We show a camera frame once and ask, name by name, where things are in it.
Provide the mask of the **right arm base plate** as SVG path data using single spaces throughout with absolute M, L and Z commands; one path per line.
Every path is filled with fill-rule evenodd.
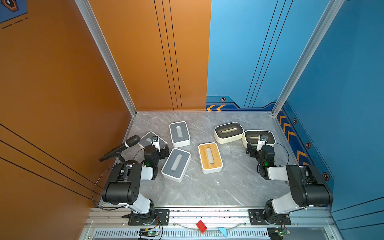
M 271 211 L 266 213 L 264 209 L 249 209 L 249 219 L 252 226 L 261 225 L 285 225 L 289 226 L 292 224 L 290 216 L 287 214 L 276 214 Z

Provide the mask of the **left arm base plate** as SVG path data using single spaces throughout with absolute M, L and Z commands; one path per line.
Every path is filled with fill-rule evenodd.
M 160 224 L 167 226 L 170 219 L 169 209 L 154 209 L 148 214 L 132 214 L 129 218 L 129 226 L 154 226 Z

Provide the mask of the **grey lid tissue box front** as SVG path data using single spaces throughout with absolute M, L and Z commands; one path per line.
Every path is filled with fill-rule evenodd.
M 169 157 L 167 158 L 162 174 L 166 179 L 172 180 L 177 183 L 181 183 L 189 163 L 191 161 L 191 153 L 174 148 L 172 149 Z

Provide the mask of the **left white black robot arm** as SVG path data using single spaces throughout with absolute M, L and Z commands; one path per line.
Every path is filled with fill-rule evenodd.
M 145 225 L 151 225 L 157 218 L 154 202 L 140 193 L 140 184 L 144 181 L 155 180 L 159 172 L 159 161 L 169 156 L 169 147 L 165 145 L 159 150 L 155 146 L 144 148 L 144 160 L 126 161 L 121 153 L 127 146 L 122 144 L 112 149 L 100 159 L 101 162 L 118 157 L 120 163 L 112 167 L 111 174 L 102 192 L 102 199 L 113 205 L 123 205 L 132 213 L 123 218 L 133 218 Z

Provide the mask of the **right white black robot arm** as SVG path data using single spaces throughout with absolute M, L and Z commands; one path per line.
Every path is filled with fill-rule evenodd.
M 246 154 L 258 161 L 257 173 L 265 180 L 288 182 L 290 192 L 268 200 L 264 210 L 250 213 L 250 218 L 269 225 L 288 223 L 292 212 L 307 207 L 331 205 L 334 196 L 314 165 L 275 165 L 275 149 L 270 145 L 247 144 Z

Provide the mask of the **bamboo lid white tissue box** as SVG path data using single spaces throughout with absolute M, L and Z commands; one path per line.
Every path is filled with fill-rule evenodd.
M 205 143 L 198 146 L 204 174 L 218 173 L 223 168 L 223 161 L 217 143 Z

